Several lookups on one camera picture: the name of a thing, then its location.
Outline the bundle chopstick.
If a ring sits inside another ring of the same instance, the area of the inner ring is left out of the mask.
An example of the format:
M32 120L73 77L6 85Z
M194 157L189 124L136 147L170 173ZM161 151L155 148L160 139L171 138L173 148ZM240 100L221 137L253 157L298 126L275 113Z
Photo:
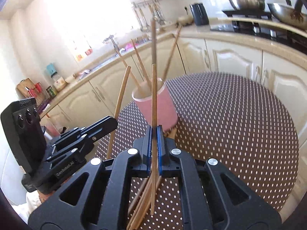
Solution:
M182 229L178 179L157 177L153 213L152 182L153 176L132 180L126 229Z
M173 41L173 44L172 44L172 47L171 47L171 51L170 51L169 57L167 59L167 62L166 62L166 65L165 65L165 68L164 68L164 71L163 71L163 75L162 75L163 80L166 80L166 78L167 78L167 75L168 75L168 72L169 72L169 69L170 69L170 65L171 65L171 61L172 61L172 58L173 58L173 55L174 55L175 47L177 45L177 41L178 41L178 38L180 36L181 29L182 29L182 25L179 23L175 37L174 37L174 41Z
M152 63L157 63L157 38L156 38L156 20L153 17L151 19L151 55Z

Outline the cream lower kitchen cabinets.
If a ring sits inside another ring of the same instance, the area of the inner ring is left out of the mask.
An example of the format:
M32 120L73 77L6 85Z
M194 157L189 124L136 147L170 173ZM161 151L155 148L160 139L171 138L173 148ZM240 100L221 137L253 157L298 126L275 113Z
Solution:
M158 42L158 59L166 65L173 36ZM147 74L151 63L148 45L139 53ZM124 56L138 80L144 81L135 53ZM86 78L74 81L42 113L58 128L88 126L115 109L125 65L109 60ZM177 41L168 78L200 72L227 72L244 76L265 86L286 106L294 121L299 144L306 143L306 54L286 45L252 36L230 33L185 33ZM123 104L135 88L129 79Z

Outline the pink cylindrical cup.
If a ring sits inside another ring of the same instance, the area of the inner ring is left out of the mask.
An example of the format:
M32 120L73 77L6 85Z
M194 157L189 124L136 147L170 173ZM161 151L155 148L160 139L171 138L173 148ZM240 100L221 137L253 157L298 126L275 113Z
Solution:
M143 117L151 125L151 91L144 81L132 91L132 99L136 103ZM177 111L166 83L157 78L157 124L162 126L163 131L172 129L178 121Z

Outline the brown polka dot tablecloth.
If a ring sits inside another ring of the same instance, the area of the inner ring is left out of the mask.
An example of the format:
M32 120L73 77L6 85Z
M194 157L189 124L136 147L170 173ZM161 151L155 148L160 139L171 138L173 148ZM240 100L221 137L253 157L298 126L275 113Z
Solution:
M195 159L215 158L278 212L298 175L299 140L283 103L245 77L204 72L167 81L178 122L175 142ZM120 112L112 158L145 135L147 121L135 102ZM154 215L137 229L183 229L178 180L162 179Z

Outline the hanging utensil rack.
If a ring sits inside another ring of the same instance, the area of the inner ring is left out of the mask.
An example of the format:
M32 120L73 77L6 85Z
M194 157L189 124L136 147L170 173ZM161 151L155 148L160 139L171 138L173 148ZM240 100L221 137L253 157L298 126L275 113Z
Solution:
M151 31L151 19L156 21L156 31L162 32L166 25L166 19L161 8L162 0L139 0L132 2L134 15L136 16L141 32Z

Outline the black electric kettle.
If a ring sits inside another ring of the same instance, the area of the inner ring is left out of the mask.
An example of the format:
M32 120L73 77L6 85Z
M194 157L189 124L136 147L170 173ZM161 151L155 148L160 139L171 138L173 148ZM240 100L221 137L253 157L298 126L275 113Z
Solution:
M194 3L190 5L191 13L196 26L208 25L209 18L203 3Z

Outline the black gas stove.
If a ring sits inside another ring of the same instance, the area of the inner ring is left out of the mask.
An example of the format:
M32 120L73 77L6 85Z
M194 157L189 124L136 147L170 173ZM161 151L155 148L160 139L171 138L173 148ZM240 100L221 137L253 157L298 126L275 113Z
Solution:
M210 23L212 31L252 35L291 47L306 54L306 31L279 23L270 12L224 10L225 18Z

